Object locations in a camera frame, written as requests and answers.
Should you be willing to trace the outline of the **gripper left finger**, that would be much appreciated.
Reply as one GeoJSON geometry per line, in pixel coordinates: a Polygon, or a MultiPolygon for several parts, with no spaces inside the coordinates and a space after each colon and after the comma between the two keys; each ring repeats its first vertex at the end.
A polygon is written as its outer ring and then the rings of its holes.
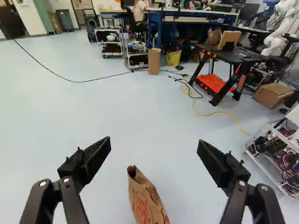
{"type": "Polygon", "coordinates": [[[57,169],[59,179],[42,179],[31,188],[21,224],[51,224],[54,212],[62,203],[69,224],[87,224],[89,220],[80,198],[111,151],[110,137],[102,138],[86,149],[80,148],[57,169]]]}

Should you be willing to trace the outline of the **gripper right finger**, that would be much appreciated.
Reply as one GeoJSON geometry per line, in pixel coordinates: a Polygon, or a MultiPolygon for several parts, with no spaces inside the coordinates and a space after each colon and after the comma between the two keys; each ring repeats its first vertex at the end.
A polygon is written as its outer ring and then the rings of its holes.
{"type": "Polygon", "coordinates": [[[217,187],[228,197],[220,223],[240,224],[248,207],[254,224],[283,224],[285,219],[275,191],[265,184],[252,186],[251,174],[231,153],[223,153],[200,139],[197,155],[205,165],[217,187]]]}

